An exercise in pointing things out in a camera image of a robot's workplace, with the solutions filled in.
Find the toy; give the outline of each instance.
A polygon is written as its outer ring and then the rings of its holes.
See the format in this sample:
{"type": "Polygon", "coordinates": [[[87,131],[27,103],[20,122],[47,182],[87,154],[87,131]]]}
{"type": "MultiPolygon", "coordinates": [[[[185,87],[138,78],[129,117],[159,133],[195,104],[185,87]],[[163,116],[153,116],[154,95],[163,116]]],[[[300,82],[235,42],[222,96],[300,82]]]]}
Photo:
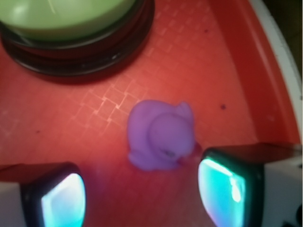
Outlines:
{"type": "Polygon", "coordinates": [[[129,160],[145,171],[177,168],[196,144],[194,116],[186,102],[141,101],[130,112],[127,132],[129,160]]]}

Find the black base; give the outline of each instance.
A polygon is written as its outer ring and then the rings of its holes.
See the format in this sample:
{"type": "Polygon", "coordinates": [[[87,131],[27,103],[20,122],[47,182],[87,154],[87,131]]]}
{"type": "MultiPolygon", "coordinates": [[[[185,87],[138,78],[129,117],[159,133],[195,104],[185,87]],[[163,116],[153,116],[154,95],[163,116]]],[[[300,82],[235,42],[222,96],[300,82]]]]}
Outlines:
{"type": "Polygon", "coordinates": [[[118,22],[90,37],[64,42],[26,39],[0,24],[2,43],[20,65],[47,75],[71,77],[105,70],[126,60],[146,39],[154,0],[138,0],[118,22]]]}

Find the cyan light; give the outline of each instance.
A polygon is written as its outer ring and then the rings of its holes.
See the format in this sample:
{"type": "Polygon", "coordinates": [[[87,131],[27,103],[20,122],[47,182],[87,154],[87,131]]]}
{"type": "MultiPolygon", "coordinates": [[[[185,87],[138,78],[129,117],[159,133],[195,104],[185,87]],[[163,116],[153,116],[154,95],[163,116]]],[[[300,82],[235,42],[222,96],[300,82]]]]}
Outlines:
{"type": "Polygon", "coordinates": [[[80,227],[86,207],[85,187],[78,174],[70,174],[41,199],[45,227],[80,227]]]}
{"type": "Polygon", "coordinates": [[[243,226],[245,180],[213,159],[205,158],[198,170],[199,190],[206,212],[219,226],[243,226]]]}

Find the green lid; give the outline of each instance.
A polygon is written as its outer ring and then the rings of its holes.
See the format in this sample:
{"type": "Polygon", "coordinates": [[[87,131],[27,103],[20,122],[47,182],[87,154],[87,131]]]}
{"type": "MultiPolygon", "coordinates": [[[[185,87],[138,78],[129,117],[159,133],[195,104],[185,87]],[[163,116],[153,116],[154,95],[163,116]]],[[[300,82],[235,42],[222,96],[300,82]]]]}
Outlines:
{"type": "Polygon", "coordinates": [[[100,31],[124,16],[135,0],[0,0],[0,21],[37,40],[70,40],[100,31]]]}

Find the red surface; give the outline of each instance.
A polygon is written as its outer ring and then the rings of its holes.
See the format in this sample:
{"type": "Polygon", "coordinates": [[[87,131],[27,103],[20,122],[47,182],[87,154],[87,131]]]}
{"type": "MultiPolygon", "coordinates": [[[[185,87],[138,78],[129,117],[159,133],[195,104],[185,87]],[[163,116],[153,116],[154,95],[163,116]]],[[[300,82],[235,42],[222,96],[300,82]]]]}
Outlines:
{"type": "Polygon", "coordinates": [[[212,0],[209,3],[236,62],[258,139],[300,144],[281,71],[248,1],[212,0]]]}
{"type": "MultiPolygon", "coordinates": [[[[223,8],[227,4],[220,2],[223,8]]],[[[239,79],[243,75],[238,63],[255,61],[234,57],[228,49],[230,40],[224,40],[225,30],[217,23],[222,20],[217,21],[214,12],[216,7],[212,11],[207,0],[156,1],[151,36],[143,52],[116,75],[88,84],[42,80],[17,65],[1,46],[0,164],[76,163],[87,189],[85,226],[212,226],[198,193],[198,163],[167,172],[136,169],[127,160],[126,122],[140,100],[187,101],[203,148],[264,138],[263,121],[258,121],[249,94],[265,88],[244,91],[248,80],[239,79]]],[[[247,29],[239,32],[243,38],[250,37],[242,34],[247,29]]],[[[280,96],[283,103],[287,101],[284,91],[280,96]]],[[[291,137],[296,131],[285,125],[277,125],[281,138],[296,140],[291,137]]],[[[267,138],[276,139],[276,129],[268,128],[267,138]]]]}

